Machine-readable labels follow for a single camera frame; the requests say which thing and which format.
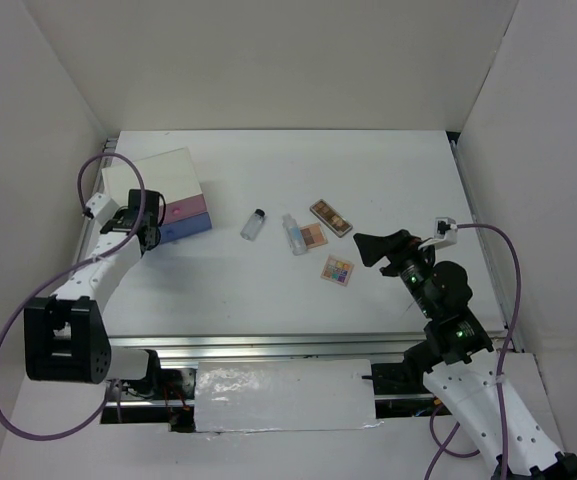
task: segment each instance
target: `eyeshadow palette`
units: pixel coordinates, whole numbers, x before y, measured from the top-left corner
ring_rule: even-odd
[[[301,236],[304,237],[306,248],[309,250],[328,243],[324,231],[321,229],[321,224],[319,223],[306,225],[305,227],[301,227],[299,231],[301,232]]]
[[[324,271],[321,272],[321,278],[345,287],[348,285],[353,267],[354,265],[348,260],[330,255],[328,260],[326,260]]]
[[[324,200],[315,203],[310,211],[339,238],[352,230],[352,225]]]

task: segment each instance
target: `transparent bottle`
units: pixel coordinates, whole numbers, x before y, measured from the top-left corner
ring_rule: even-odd
[[[257,234],[259,230],[261,230],[261,225],[264,223],[264,218],[266,218],[266,213],[263,210],[259,208],[255,210],[246,222],[246,225],[244,225],[240,235],[252,242],[257,238]]]
[[[304,242],[304,237],[299,230],[297,222],[289,214],[281,218],[283,219],[282,225],[288,236],[288,243],[290,243],[293,255],[303,255],[308,251],[308,248],[306,247],[306,242]]]

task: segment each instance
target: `robotic arm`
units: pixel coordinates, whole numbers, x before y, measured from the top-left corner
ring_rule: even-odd
[[[160,372],[156,352],[112,348],[102,322],[108,299],[144,253],[159,244],[158,192],[146,190],[146,205],[137,234],[114,254],[102,258],[125,239],[138,218],[140,190],[130,190],[128,206],[95,194],[86,215],[102,225],[93,262],[72,274],[48,297],[35,297],[24,309],[26,372],[32,380],[98,384],[119,378],[153,386]]]
[[[437,222],[443,243],[456,242],[450,219]],[[577,478],[577,456],[562,453],[534,420],[521,398],[503,378],[496,378],[498,356],[490,337],[468,308],[472,290],[468,276],[453,262],[435,264],[437,241],[426,241],[406,230],[387,237],[354,236],[362,262],[372,267],[383,257],[381,269],[400,277],[428,324],[426,340],[404,354],[409,379],[437,396],[466,429],[486,464],[501,475],[502,432],[497,383],[501,382],[508,429],[509,479],[570,480]],[[380,369],[373,365],[373,372]]]

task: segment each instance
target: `bottle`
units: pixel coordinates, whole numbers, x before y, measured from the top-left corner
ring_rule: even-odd
[[[301,235],[297,222],[289,214],[281,218],[283,219],[282,225],[288,236],[288,243],[290,243],[293,255],[303,255],[308,251],[308,248],[306,248],[306,242],[304,242],[304,237]]]
[[[252,242],[257,237],[259,230],[261,230],[261,225],[264,223],[264,218],[266,218],[266,213],[263,210],[259,208],[255,210],[246,222],[246,225],[244,225],[240,235],[246,240],[250,240]]]

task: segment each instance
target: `blue box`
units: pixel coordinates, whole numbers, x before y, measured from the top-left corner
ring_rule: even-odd
[[[168,243],[180,238],[189,237],[196,233],[205,232],[212,228],[210,215],[208,212],[184,218],[178,222],[168,223],[159,227],[161,232],[161,243]]]

